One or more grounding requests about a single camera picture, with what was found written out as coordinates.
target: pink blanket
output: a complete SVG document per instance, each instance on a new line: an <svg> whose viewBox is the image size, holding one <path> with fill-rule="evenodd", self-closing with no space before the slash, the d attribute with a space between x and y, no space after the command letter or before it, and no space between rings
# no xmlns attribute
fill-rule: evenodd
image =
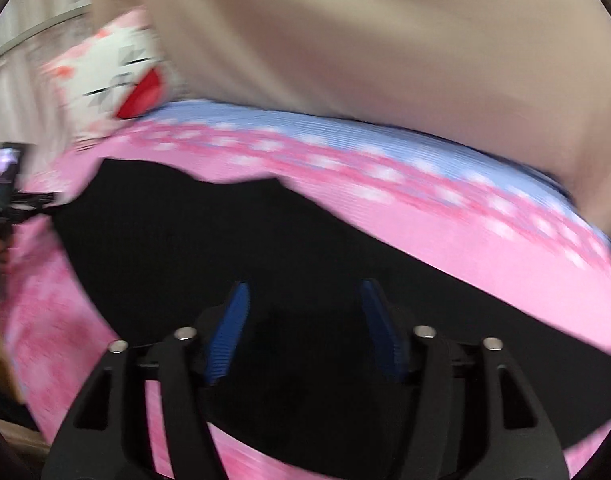
<svg viewBox="0 0 611 480"><path fill-rule="evenodd" d="M197 137L210 141L190 142ZM212 182L282 175L288 186L373 236L611 353L611 252L582 221L484 178L446 178L430 165L404 164L379 150L340 150L312 140L271 128L215 128L155 118L87 152L64 154L26 189L58 190L70 200L108 156L160 162ZM304 164L305 157L314 157L315 167ZM535 236L525 218L548 236ZM30 410L51 440L116 336L79 286L46 219L19 228L0 330ZM156 384L151 385L153 455L157 470L172 476L157 395ZM567 450L572 473L609 427ZM233 480L320 478L215 428L213 436Z"/></svg>

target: metal screw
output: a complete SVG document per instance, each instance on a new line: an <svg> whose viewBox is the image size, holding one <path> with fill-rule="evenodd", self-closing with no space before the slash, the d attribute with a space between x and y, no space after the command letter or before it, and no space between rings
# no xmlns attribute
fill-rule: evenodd
<svg viewBox="0 0 611 480"><path fill-rule="evenodd" d="M118 339L109 344L108 350L110 350L113 354L120 354L121 352L125 352L128 349L128 342L123 339Z"/></svg>
<svg viewBox="0 0 611 480"><path fill-rule="evenodd" d="M174 332L175 338L177 338L180 341L192 339L196 335L197 335L197 329L195 329L192 326L182 326L181 328L178 328Z"/></svg>
<svg viewBox="0 0 611 480"><path fill-rule="evenodd" d="M437 335L437 331L428 325L417 325L416 327L414 327L414 333L418 337L423 337L426 339L432 339Z"/></svg>
<svg viewBox="0 0 611 480"><path fill-rule="evenodd" d="M502 350L503 341L497 337L487 337L483 340L483 346L492 351Z"/></svg>

